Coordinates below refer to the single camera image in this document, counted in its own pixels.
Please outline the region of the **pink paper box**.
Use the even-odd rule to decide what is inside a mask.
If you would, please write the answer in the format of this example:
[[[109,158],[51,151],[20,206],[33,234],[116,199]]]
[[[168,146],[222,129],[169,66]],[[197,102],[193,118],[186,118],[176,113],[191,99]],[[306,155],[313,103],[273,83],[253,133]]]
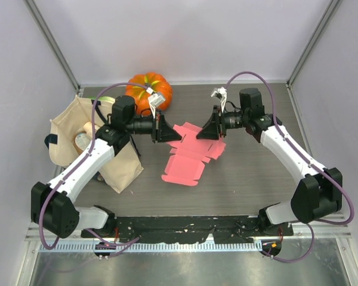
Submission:
[[[171,141],[170,157],[168,159],[162,180],[172,184],[196,186],[201,178],[205,165],[211,160],[218,159],[225,150],[223,139],[197,139],[201,128],[189,122],[174,125],[182,139]]]

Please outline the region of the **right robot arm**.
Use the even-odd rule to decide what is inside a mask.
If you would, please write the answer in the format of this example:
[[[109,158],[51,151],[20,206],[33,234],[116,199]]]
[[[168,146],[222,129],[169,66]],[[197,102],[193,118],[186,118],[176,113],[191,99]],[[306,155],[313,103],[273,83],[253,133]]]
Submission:
[[[219,99],[220,104],[213,107],[197,139],[218,140],[225,137],[229,129],[244,128],[279,159],[297,185],[289,201],[259,211],[257,226],[262,234],[273,234],[282,223],[309,223],[341,210],[341,172],[336,168],[327,169],[302,149],[282,122],[266,113],[257,88],[240,90],[240,107],[233,111],[225,109],[225,88],[214,89],[211,97]]]

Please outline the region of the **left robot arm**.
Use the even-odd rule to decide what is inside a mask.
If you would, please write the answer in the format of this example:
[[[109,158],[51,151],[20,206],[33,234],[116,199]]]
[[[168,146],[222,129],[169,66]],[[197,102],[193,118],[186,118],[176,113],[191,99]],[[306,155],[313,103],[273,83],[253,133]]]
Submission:
[[[69,167],[47,184],[37,182],[31,190],[31,220],[59,238],[75,230],[94,229],[101,237],[110,237],[115,230],[114,214],[102,207],[75,207],[74,203],[91,178],[118,155],[130,142],[131,135],[150,135],[153,142],[179,141],[181,135],[157,109],[165,101],[160,92],[148,98],[149,116],[136,114],[131,96],[118,97],[112,105],[106,124],[94,134],[89,147]]]

